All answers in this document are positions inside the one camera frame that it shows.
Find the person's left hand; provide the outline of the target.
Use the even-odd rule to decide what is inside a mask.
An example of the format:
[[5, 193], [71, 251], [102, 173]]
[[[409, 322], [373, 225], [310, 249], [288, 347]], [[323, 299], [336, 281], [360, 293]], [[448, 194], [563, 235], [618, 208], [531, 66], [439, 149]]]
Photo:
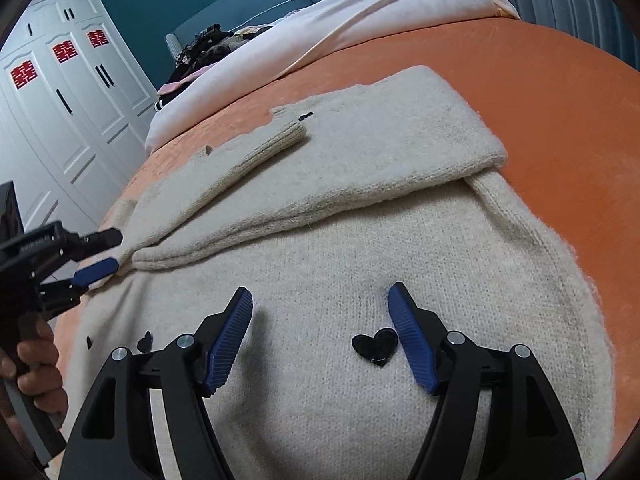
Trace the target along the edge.
[[35, 399], [37, 408], [64, 419], [68, 411], [67, 393], [58, 369], [58, 348], [50, 325], [37, 318], [36, 336], [19, 342], [16, 353], [29, 371], [17, 373], [14, 361], [1, 351], [1, 377], [16, 379], [17, 387]]

